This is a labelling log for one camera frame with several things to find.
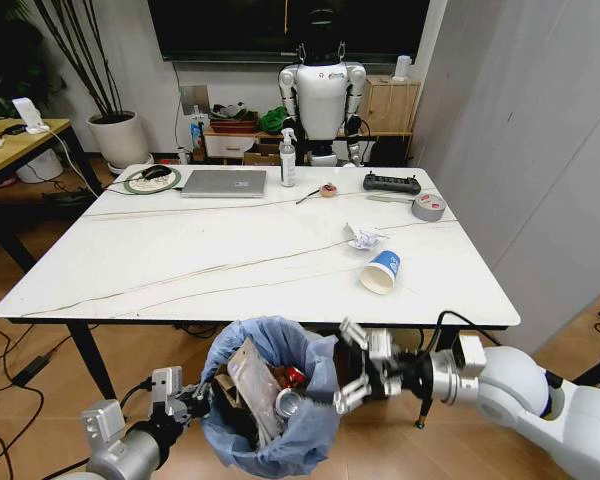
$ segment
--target black screen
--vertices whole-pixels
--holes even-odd
[[[148,0],[164,60],[286,62],[295,59],[314,2]],[[429,0],[328,0],[347,59],[415,59]]]

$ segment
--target black remote controller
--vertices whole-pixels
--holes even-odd
[[[362,186],[365,190],[388,190],[390,192],[403,192],[417,195],[422,188],[416,176],[407,178],[380,177],[369,172],[364,176]]]

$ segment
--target laptop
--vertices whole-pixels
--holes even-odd
[[[187,198],[258,198],[264,196],[264,170],[194,170],[182,187]]]

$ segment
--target white wall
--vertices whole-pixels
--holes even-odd
[[[415,127],[535,350],[600,294],[600,0],[456,0]]]
[[[70,117],[85,150],[97,151],[85,124],[85,120],[96,113],[95,105],[49,36],[33,1],[27,1],[32,20],[48,39],[47,48],[53,56],[53,63],[68,84],[66,90],[52,97],[48,108],[43,108],[43,113]],[[446,1],[431,0],[418,59],[412,69],[413,77],[418,80],[426,76]],[[178,90],[171,63],[163,62],[160,56],[147,2],[101,0],[96,4],[105,50],[121,92],[123,106],[139,113],[151,151],[175,151],[173,129]],[[243,101],[264,114],[281,103],[277,86],[278,66],[178,64],[178,69],[182,85],[208,85],[212,104],[227,105]],[[182,116],[181,110],[179,115],[180,143],[190,146],[188,121]]]

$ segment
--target trash bin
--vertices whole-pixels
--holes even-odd
[[[336,337],[322,337],[282,317],[260,317],[228,325],[211,345],[202,379],[210,381],[218,366],[226,364],[247,337],[270,365],[302,369],[309,378],[307,392],[312,396],[338,390],[333,363]],[[204,435],[223,464],[265,478],[308,475],[327,459],[339,424],[340,416],[333,407],[307,398],[291,416],[283,434],[254,451],[245,437],[225,424],[213,403],[209,415],[202,419]]]

